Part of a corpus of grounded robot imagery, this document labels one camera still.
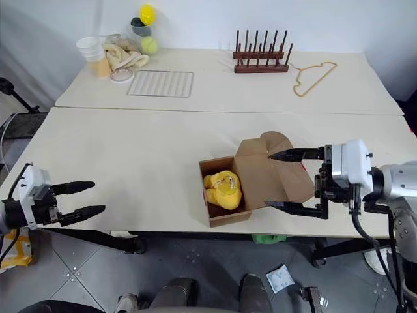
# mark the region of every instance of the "stacked cups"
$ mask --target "stacked cups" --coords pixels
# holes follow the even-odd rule
[[[106,78],[111,70],[103,47],[97,37],[85,37],[77,41],[77,48],[87,61],[88,67],[99,78]]]

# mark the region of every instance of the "cloth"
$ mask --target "cloth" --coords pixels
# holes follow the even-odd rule
[[[148,55],[140,54],[137,51],[127,52],[115,44],[104,43],[103,49],[106,51],[106,58],[113,72],[118,68],[128,67],[133,67],[134,70],[137,70],[149,61]]]
[[[287,236],[284,235],[252,235],[252,240],[259,245],[271,245],[280,241],[286,241]]]

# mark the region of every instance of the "tennis ball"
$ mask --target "tennis ball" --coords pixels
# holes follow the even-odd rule
[[[155,22],[155,10],[151,5],[143,5],[139,11],[142,23],[150,25]]]
[[[158,43],[151,36],[146,36],[142,39],[142,53],[147,55],[154,55],[158,52]]]

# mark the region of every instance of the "black cable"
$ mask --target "black cable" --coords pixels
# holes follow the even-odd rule
[[[6,254],[8,254],[8,252],[12,249],[12,247],[14,246],[14,244],[16,243],[16,241],[18,240],[20,235],[20,228],[18,228],[16,230],[16,235],[14,236],[12,242],[9,244],[9,246],[7,247],[7,249],[3,252],[3,254],[0,256],[0,268],[1,268],[1,262],[3,262],[4,258],[6,257]]]
[[[394,283],[392,282],[391,276],[390,276],[390,272],[388,271],[388,269],[386,268],[384,259],[382,258],[381,255],[381,251],[379,250],[379,242],[378,240],[372,238],[371,236],[369,236],[364,229],[361,227],[360,222],[359,222],[359,210],[360,210],[360,203],[361,203],[361,198],[360,198],[360,185],[352,185],[351,189],[350,189],[350,194],[351,194],[351,199],[353,200],[353,205],[352,205],[352,201],[349,202],[349,209],[351,210],[351,214],[352,214],[352,222],[353,222],[353,226],[355,227],[355,229],[357,230],[357,232],[369,243],[371,243],[373,245],[373,248],[375,249],[375,252],[377,253],[377,257],[379,260],[379,263],[381,263],[382,269],[384,270],[384,273],[386,275],[386,278],[388,279],[388,282],[390,283],[392,289],[394,290],[395,294],[397,295],[397,300],[398,303],[401,302],[401,298],[398,297],[397,294],[397,288],[395,288]]]
[[[32,165],[32,164],[30,164],[30,163],[26,163],[26,164],[25,164],[25,166],[24,166],[24,167],[22,168],[22,170],[20,171],[19,175],[18,175],[18,176],[16,177],[16,179],[14,180],[13,185],[11,186],[10,190],[8,191],[8,199],[12,199],[14,189],[16,188],[16,186],[17,186],[17,184],[18,184],[19,180],[22,178],[23,173],[25,172],[26,168],[27,168],[29,165]]]
[[[359,217],[358,214],[352,213],[352,222],[355,229],[358,231],[358,233],[369,243],[373,245],[373,248],[375,249],[375,252],[377,253],[377,257],[379,260],[379,263],[381,263],[382,269],[384,270],[384,273],[386,275],[386,278],[388,279],[388,282],[390,283],[392,289],[394,290],[395,294],[397,294],[397,288],[395,288],[394,283],[392,282],[390,272],[388,272],[388,269],[386,268],[384,259],[382,258],[381,251],[379,250],[379,242],[378,240],[372,238],[369,236],[364,229],[361,227],[359,223]]]
[[[5,236],[0,236],[0,253],[1,253],[1,249],[3,249],[3,241],[5,240]]]
[[[387,212],[388,214],[388,232],[390,234],[390,248],[392,253],[392,263],[394,264],[395,271],[395,281],[397,282],[397,298],[398,298],[398,307],[397,312],[402,312],[405,308],[404,298],[403,298],[403,287],[401,285],[401,277],[399,275],[399,266],[397,258],[397,248],[395,247],[395,238],[394,238],[394,215],[391,211]]]

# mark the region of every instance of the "table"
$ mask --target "table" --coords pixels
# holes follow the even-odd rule
[[[417,154],[414,134],[396,115],[52,108],[0,187],[0,198],[7,197],[22,166],[33,162],[49,171],[52,183],[96,182],[85,192],[59,196],[64,213],[106,205],[102,214],[70,228],[358,237],[347,209],[334,203],[329,220],[267,207],[247,221],[208,227],[198,161],[233,155],[241,140],[269,130],[284,133],[295,147],[362,138],[373,152],[374,166],[401,164]],[[313,177],[321,164],[304,165]],[[370,235],[387,237],[385,216],[363,213],[361,219]]]
[[[178,70],[194,73],[189,98],[127,95],[129,83],[117,85],[99,80],[84,68],[57,100],[68,108],[127,108],[196,112],[257,113],[352,113],[402,115],[378,76],[361,53],[293,52],[297,67],[338,63],[316,88],[304,98],[293,93],[298,71],[286,74],[235,74],[236,61],[225,50],[161,50],[151,57],[145,70]],[[306,90],[325,69],[302,74]]]

